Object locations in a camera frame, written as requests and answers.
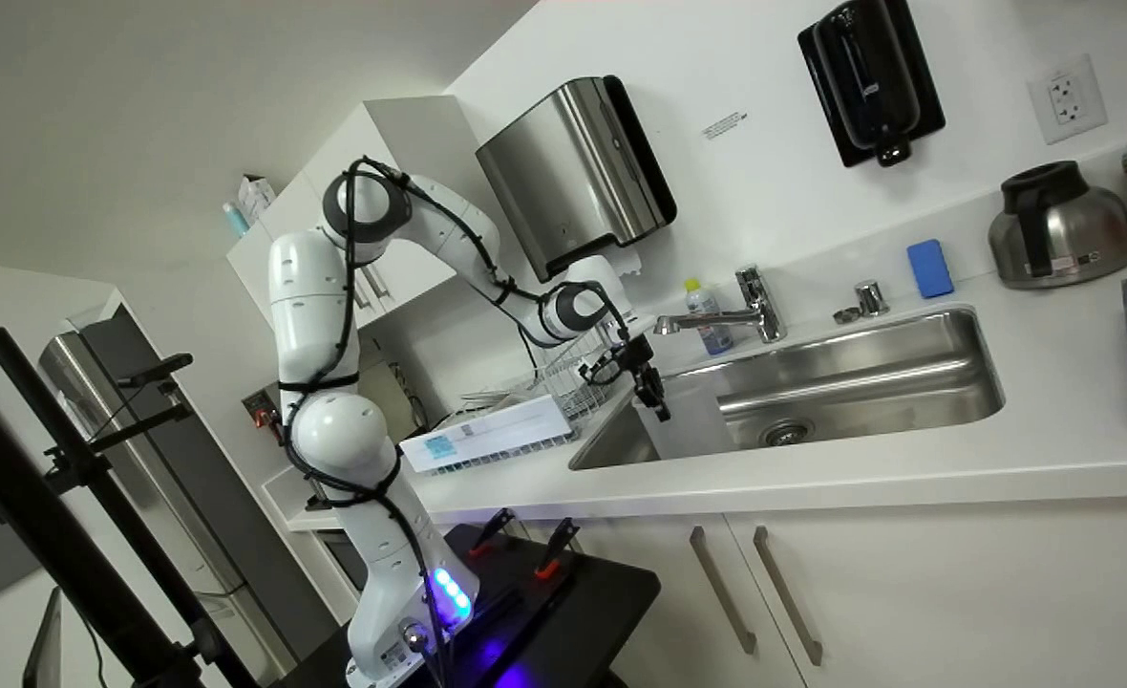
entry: paper towel dispenser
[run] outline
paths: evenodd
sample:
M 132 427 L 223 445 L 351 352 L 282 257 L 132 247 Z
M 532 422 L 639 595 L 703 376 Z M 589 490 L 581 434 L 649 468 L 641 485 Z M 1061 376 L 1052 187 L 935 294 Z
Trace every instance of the paper towel dispenser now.
M 621 75 L 566 80 L 477 149 L 540 278 L 677 218 Z

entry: white cabinet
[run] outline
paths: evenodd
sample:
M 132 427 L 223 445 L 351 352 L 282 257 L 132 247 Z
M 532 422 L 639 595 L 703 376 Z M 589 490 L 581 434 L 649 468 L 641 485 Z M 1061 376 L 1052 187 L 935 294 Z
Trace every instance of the white cabinet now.
M 495 192 L 473 155 L 477 140 L 453 94 L 376 99 L 309 155 L 259 223 L 235 243 L 230 262 L 259 312 L 268 318 L 268 247 L 292 229 L 318 224 L 327 187 L 360 155 L 423 172 L 487 213 L 502 218 Z M 446 284 L 454 270 L 418 243 L 390 241 L 386 257 L 356 278 L 356 324 L 370 324 L 407 301 Z
M 731 527 L 812 688 L 1127 688 L 1127 501 Z
M 596 558 L 654 571 L 663 595 L 612 664 L 630 688 L 803 688 L 749 567 L 716 518 L 603 518 L 579 534 Z

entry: white countertop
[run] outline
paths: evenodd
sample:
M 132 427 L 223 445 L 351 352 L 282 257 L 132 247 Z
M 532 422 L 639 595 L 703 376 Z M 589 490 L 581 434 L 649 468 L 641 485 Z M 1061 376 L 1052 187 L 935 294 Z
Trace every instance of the white countertop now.
M 418 475 L 413 485 L 440 525 L 487 518 L 497 507 L 556 518 L 1127 497 L 1122 278 L 1127 270 L 1028 294 L 985 274 L 940 301 L 900 301 L 892 322 L 957 307 L 979 312 L 1007 409 L 976 425 L 571 469 L 617 414 L 603 404 L 575 445 Z M 807 324 L 776 348 L 824 331 L 836 330 Z M 296 469 L 268 482 L 268 492 L 292 533 L 337 527 L 333 511 L 301 507 L 305 485 Z

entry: ceiling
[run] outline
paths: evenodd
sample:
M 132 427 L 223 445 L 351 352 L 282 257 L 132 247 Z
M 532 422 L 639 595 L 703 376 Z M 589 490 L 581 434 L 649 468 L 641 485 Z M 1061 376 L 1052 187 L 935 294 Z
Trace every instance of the ceiling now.
M 535 0 L 0 0 L 0 262 L 183 266 L 241 172 L 286 183 L 360 99 L 446 89 Z

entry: cabinet door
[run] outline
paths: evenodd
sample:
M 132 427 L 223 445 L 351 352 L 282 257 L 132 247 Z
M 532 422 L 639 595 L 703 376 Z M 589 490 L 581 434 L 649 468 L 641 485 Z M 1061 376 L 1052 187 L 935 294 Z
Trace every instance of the cabinet door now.
M 1127 688 L 1127 501 L 731 525 L 812 688 Z
M 585 525 L 589 555 L 654 571 L 663 595 L 612 664 L 630 688 L 798 688 L 723 518 Z

